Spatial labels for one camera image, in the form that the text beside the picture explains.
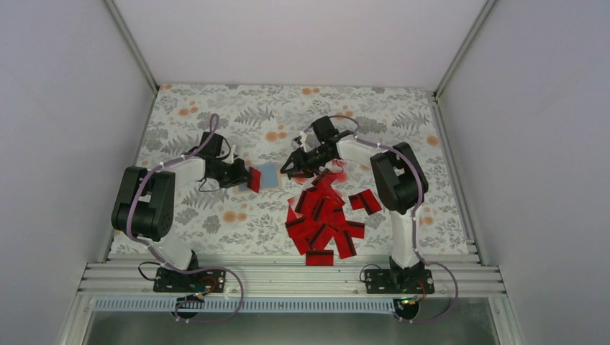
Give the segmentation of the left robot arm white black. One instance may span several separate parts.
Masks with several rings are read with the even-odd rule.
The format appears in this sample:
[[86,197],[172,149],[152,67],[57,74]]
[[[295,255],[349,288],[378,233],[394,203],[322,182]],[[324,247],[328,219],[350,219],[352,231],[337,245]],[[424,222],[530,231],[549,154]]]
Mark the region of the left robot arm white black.
[[176,192],[195,182],[213,180],[221,189],[246,185],[260,189],[261,174],[234,153],[223,150],[226,139],[204,132],[201,143],[180,157],[148,170],[125,169],[111,213],[111,225],[134,242],[144,245],[161,267],[172,270],[171,280],[183,291],[200,281],[196,255],[171,228]]

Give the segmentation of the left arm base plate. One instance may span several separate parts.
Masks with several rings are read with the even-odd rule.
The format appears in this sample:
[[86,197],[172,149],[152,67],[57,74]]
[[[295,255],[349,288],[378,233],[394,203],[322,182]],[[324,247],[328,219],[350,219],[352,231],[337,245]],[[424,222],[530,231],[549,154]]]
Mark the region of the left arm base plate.
[[185,275],[159,268],[152,290],[155,293],[223,293],[226,275],[224,270],[205,270]]

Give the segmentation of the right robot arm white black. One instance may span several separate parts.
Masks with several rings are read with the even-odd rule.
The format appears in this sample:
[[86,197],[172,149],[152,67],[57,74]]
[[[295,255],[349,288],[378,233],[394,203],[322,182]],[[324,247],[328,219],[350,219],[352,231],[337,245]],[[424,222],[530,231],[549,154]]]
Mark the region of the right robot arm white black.
[[309,127],[318,146],[306,146],[306,130],[295,138],[296,148],[281,167],[290,178],[310,178],[331,160],[349,160],[369,167],[377,194],[389,210],[392,225],[392,249],[389,257],[389,281],[400,293],[408,292],[424,274],[425,261],[417,247],[419,209],[429,185],[411,146],[400,142],[389,146],[369,142],[359,129],[339,131],[332,117],[323,116]]

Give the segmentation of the beige card holder wallet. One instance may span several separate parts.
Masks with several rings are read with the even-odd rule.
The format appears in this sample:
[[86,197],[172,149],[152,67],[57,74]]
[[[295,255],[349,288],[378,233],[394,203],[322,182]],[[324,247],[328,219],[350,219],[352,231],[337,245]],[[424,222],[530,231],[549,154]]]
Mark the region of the beige card holder wallet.
[[[260,192],[268,192],[271,190],[280,189],[282,187],[281,174],[276,163],[265,163],[261,165],[252,165],[262,173]],[[234,188],[236,193],[254,193],[246,186],[247,183],[238,185]]]

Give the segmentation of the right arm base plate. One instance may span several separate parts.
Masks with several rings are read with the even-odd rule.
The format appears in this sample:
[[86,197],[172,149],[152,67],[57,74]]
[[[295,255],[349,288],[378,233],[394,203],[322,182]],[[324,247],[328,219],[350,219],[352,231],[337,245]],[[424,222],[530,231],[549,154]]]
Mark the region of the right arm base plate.
[[435,294],[432,272],[426,269],[407,276],[389,269],[366,269],[363,280],[367,294],[371,295]]

